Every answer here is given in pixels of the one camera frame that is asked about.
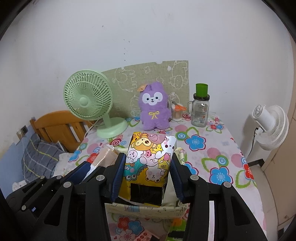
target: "wooden cabinet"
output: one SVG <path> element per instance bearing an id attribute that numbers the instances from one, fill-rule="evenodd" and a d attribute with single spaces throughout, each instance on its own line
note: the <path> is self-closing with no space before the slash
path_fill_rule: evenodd
<path id="1" fill-rule="evenodd" d="M 274 196 L 279 225 L 296 214 L 296 120 L 294 118 L 291 120 L 284 143 L 265 170 Z"/>

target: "blue wall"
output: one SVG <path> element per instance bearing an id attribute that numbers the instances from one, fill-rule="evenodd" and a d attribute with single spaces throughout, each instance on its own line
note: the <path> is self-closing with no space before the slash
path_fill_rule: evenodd
<path id="1" fill-rule="evenodd" d="M 28 126 L 28 132 L 22 138 L 24 148 L 26 148 L 33 134 L 34 130 L 32 126 Z M 0 188 L 5 198 L 12 193 L 12 184 L 14 182 L 24 180 L 21 165 L 24 153 L 22 140 L 17 145 L 12 143 L 0 160 Z"/>

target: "yellow cartoon gift bag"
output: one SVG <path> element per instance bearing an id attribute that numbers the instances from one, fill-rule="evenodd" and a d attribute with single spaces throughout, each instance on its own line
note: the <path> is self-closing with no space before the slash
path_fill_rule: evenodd
<path id="1" fill-rule="evenodd" d="M 176 137 L 134 132 L 119 197 L 140 206 L 161 206 Z"/>

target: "plaid pillow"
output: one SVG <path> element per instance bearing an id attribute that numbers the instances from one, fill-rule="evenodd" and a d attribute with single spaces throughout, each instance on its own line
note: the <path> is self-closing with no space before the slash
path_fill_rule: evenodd
<path id="1" fill-rule="evenodd" d="M 22 158 L 22 170 L 27 183 L 41 177 L 51 178 L 59 161 L 59 155 L 64 153 L 56 144 L 41 140 L 35 133 L 25 149 L 25 159 Z"/>

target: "fan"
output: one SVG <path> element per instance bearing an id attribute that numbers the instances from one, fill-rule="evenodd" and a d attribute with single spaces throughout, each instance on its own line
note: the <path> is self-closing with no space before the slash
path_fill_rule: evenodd
<path id="1" fill-rule="evenodd" d="M 64 101 L 69 110 L 78 118 L 95 121 L 103 118 L 97 128 L 101 138 L 111 138 L 124 132 L 128 126 L 125 119 L 109 117 L 113 96 L 108 79 L 102 73 L 82 70 L 66 81 Z"/>
<path id="2" fill-rule="evenodd" d="M 289 130 L 289 121 L 280 106 L 272 105 L 265 108 L 259 104 L 253 110 L 252 116 L 261 127 L 257 141 L 262 149 L 273 150 L 284 142 Z"/>

